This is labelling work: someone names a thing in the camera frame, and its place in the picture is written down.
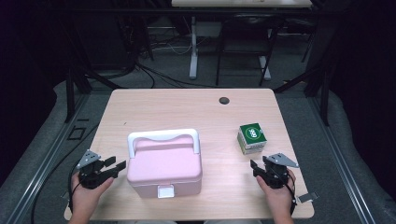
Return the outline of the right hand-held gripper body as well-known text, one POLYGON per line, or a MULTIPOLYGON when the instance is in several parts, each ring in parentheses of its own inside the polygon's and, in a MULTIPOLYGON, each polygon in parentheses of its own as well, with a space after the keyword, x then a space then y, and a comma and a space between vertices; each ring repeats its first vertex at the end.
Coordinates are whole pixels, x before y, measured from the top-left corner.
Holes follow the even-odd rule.
POLYGON ((265 183, 272 189, 280 189, 288 183, 289 167, 298 168, 299 164, 283 153, 277 153, 270 156, 263 156, 264 171, 261 177, 265 183))

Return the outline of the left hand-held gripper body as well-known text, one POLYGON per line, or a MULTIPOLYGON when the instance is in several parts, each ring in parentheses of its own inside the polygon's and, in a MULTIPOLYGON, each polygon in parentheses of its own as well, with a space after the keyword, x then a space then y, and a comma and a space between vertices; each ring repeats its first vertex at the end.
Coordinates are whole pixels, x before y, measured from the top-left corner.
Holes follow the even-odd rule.
POLYGON ((79 183, 85 189, 96 189, 107 180, 106 173, 102 172, 107 166, 107 161, 102 161, 100 155, 87 149, 76 166, 79 183))

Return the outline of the green and white carton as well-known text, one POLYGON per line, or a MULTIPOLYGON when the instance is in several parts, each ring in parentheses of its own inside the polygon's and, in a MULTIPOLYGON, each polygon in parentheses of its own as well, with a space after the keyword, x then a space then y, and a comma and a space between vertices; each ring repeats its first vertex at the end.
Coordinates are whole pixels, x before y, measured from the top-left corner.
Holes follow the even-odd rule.
POLYGON ((243 154, 262 152, 267 142, 259 123, 245 124, 239 127, 237 140, 243 154))

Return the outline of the pink storage box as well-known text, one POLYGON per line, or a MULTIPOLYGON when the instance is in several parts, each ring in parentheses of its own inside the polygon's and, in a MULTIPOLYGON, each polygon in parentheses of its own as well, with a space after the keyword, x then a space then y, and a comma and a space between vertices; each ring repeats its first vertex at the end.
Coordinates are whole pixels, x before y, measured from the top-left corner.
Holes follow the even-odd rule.
POLYGON ((128 135, 127 180, 141 198, 199 194, 203 167, 194 129, 136 132, 128 135))

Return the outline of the person's left hand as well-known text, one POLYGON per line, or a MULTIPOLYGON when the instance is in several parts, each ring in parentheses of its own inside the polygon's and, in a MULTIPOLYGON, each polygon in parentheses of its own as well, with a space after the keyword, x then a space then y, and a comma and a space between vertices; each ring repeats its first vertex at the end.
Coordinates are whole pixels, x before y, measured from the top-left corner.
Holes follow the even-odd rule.
POLYGON ((112 185, 113 181, 114 178, 110 177, 95 189, 85 189, 79 184, 78 173, 75 173, 72 176, 72 190, 74 191, 72 196, 73 216, 82 217, 87 215, 90 217, 99 203, 100 197, 112 185))

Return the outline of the person's right hand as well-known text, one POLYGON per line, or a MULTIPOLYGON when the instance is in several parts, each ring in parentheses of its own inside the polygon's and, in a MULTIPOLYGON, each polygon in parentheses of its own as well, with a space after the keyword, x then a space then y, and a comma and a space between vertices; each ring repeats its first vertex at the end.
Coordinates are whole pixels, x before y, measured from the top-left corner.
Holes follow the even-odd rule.
POLYGON ((292 196, 290 189, 294 187, 295 175, 289 170, 288 185, 281 189, 270 188, 265 181, 258 175, 256 180, 264 192, 265 199, 269 205, 273 218, 276 217, 291 217, 290 209, 292 196))

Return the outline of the black metal stand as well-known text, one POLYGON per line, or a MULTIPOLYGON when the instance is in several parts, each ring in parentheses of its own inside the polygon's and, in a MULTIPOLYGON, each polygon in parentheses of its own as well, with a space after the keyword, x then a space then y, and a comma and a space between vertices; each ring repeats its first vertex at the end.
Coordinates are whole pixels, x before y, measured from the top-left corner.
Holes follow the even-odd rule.
POLYGON ((65 123, 73 118, 76 111, 75 90, 77 87, 82 94, 89 94, 92 87, 85 77, 84 72, 75 65, 71 65, 65 77, 67 113, 65 123))
POLYGON ((323 123, 328 126, 328 105, 330 91, 330 73, 325 65, 319 64, 303 72, 299 76, 287 81, 285 84, 274 89, 274 93, 281 93, 308 79, 308 84, 304 89, 306 97, 315 97, 320 93, 319 116, 323 123))

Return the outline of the white desk leg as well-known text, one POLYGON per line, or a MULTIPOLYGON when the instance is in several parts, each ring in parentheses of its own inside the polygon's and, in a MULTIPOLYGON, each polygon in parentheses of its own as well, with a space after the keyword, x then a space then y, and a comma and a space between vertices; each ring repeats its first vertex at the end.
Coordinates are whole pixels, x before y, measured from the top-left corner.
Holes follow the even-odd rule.
POLYGON ((270 81, 272 79, 272 77, 271 77, 270 71, 268 69, 268 64, 267 64, 267 61, 266 61, 266 57, 265 56, 260 56, 259 57, 259 62, 260 62, 262 71, 264 72, 263 79, 265 81, 270 81))
POLYGON ((198 49, 197 49, 197 35, 196 35, 196 19, 191 18, 191 64, 190 64, 190 79, 197 78, 198 67, 198 49))

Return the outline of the black chair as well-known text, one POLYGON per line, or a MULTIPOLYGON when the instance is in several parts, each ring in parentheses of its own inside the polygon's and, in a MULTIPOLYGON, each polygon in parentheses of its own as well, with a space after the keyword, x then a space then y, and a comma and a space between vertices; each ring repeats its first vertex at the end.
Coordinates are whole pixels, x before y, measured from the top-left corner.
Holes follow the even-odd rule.
MULTIPOLYGON (((216 81, 219 85, 221 58, 223 56, 254 56, 259 60, 265 56, 267 64, 271 60, 278 32, 283 27, 281 16, 269 14, 237 14, 221 24, 217 45, 216 81)), ((259 85, 264 82, 261 65, 259 85)))

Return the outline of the light wooden desk top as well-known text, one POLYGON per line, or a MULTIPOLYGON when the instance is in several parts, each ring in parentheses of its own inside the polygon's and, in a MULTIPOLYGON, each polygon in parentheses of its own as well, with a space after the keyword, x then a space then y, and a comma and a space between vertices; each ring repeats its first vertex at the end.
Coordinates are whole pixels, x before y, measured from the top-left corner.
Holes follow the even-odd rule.
POLYGON ((173 7, 311 7, 311 0, 172 0, 173 7))

